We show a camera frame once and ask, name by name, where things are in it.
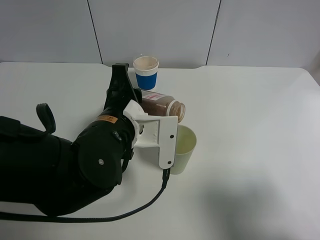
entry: white tabletop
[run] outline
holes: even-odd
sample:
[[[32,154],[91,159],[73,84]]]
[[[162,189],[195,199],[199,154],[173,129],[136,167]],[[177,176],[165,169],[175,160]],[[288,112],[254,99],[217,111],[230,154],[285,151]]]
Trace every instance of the white tabletop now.
[[[111,72],[101,64],[0,63],[0,115],[43,130],[36,105],[48,103],[55,134],[72,141],[102,111]],[[154,205],[110,223],[1,221],[1,240],[320,239],[320,87],[308,72],[159,69],[156,91],[186,105],[182,124],[198,142]],[[162,183],[153,154],[135,150],[122,184],[71,216],[116,216],[152,199]],[[0,203],[8,209],[40,213]]]

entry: yellow plastic cup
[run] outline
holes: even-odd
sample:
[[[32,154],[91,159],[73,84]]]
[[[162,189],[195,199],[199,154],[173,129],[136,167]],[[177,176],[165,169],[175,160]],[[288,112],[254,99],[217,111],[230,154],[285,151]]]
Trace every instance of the yellow plastic cup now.
[[[175,160],[170,170],[171,174],[181,174],[185,170],[196,144],[197,137],[194,131],[187,126],[178,125]]]

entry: paper cup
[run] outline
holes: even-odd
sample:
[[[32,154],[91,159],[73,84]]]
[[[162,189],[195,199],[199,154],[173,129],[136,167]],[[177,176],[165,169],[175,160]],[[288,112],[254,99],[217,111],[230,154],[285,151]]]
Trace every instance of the paper cup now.
[[[159,62],[153,56],[139,56],[133,60],[139,88],[151,90],[156,86]]]
[[[181,174],[197,144],[196,134],[188,127],[178,125],[174,165],[171,174]]]

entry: orange warning label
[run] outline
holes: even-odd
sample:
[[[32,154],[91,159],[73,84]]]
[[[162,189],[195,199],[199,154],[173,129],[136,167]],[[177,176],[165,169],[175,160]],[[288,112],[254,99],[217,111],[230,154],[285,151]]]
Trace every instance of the orange warning label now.
[[[96,121],[107,121],[113,124],[115,124],[117,120],[118,118],[116,118],[115,116],[108,116],[108,115],[102,115],[96,118]]]

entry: blue paper cup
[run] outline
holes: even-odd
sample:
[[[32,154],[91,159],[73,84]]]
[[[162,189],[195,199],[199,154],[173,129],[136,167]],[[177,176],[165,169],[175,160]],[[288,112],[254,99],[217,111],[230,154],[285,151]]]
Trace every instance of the blue paper cup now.
[[[139,56],[133,61],[135,76],[139,88],[153,89],[157,82],[159,62],[153,56]]]

